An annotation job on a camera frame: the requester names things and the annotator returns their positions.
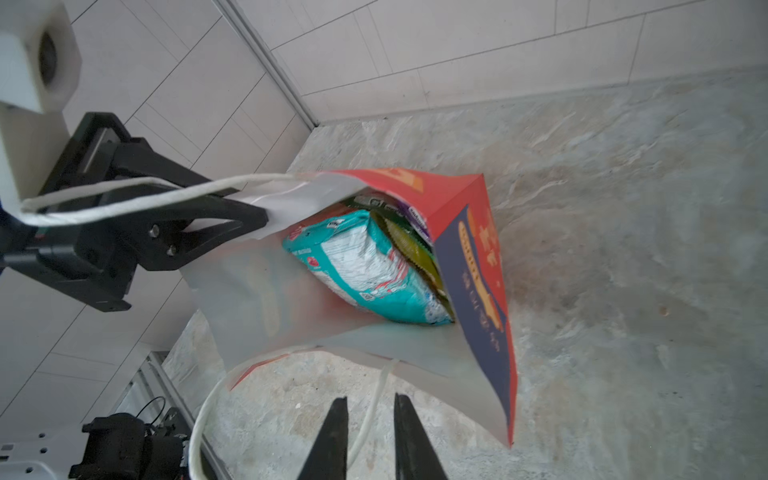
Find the yellow green snack packet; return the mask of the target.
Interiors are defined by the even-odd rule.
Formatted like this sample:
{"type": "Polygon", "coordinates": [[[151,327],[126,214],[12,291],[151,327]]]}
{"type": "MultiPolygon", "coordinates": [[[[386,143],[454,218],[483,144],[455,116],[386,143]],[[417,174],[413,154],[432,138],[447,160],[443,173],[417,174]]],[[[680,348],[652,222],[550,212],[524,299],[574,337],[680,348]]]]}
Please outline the yellow green snack packet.
{"type": "Polygon", "coordinates": [[[428,284],[436,299],[450,316],[450,320],[454,321],[455,314],[445,291],[432,247],[403,215],[387,209],[372,210],[371,213],[393,245],[428,284]]]}

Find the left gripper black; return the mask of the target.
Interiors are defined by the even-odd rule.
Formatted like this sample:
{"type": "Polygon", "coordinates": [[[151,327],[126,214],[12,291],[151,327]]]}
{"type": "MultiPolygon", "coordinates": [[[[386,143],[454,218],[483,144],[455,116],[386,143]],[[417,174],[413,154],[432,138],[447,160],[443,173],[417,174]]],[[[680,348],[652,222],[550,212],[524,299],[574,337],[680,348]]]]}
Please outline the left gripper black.
{"type": "MultiPolygon", "coordinates": [[[[112,113],[88,113],[46,179],[46,193],[101,181],[154,177],[172,186],[209,180],[155,152],[112,113]]],[[[14,270],[102,312],[125,301],[138,267],[173,271],[267,225],[265,209],[222,188],[190,200],[96,223],[33,227],[1,213],[1,268],[14,270]]]]}

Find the teal snack packet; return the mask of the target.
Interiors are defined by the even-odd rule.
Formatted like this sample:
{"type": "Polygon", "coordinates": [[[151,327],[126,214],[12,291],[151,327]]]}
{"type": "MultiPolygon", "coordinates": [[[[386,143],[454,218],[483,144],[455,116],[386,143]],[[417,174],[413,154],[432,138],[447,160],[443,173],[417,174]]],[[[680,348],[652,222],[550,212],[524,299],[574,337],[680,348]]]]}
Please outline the teal snack packet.
{"type": "Polygon", "coordinates": [[[333,205],[289,229],[282,247],[347,303],[391,321],[452,321],[372,213],[333,205]]]}

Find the red paper gift bag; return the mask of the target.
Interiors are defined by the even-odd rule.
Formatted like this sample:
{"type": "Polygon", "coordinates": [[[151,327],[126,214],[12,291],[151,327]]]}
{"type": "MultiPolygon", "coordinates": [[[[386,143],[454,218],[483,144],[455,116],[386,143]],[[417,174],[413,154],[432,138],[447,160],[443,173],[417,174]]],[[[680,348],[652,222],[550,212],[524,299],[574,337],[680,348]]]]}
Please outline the red paper gift bag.
{"type": "Polygon", "coordinates": [[[184,185],[149,174],[19,201],[23,223],[135,228],[164,214],[178,241],[151,268],[179,270],[229,367],[324,351],[380,369],[514,442],[518,374],[485,178],[403,168],[256,173],[184,185]]]}

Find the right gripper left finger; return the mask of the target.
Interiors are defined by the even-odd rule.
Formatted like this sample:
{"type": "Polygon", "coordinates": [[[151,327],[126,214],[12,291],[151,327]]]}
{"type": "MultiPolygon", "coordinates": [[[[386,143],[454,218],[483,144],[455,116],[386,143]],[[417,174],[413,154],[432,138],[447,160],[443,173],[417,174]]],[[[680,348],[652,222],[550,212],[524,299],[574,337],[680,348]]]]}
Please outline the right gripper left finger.
{"type": "Polygon", "coordinates": [[[336,398],[325,417],[298,480],[344,480],[347,475],[348,402],[336,398]]]}

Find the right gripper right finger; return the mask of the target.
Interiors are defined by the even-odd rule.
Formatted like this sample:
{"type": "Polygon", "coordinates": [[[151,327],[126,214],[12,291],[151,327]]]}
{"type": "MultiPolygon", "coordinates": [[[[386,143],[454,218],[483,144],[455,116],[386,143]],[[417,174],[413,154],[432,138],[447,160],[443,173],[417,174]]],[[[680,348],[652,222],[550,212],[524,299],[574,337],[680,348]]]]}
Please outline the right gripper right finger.
{"type": "Polygon", "coordinates": [[[395,478],[447,480],[448,477],[409,396],[394,400],[395,478]]]}

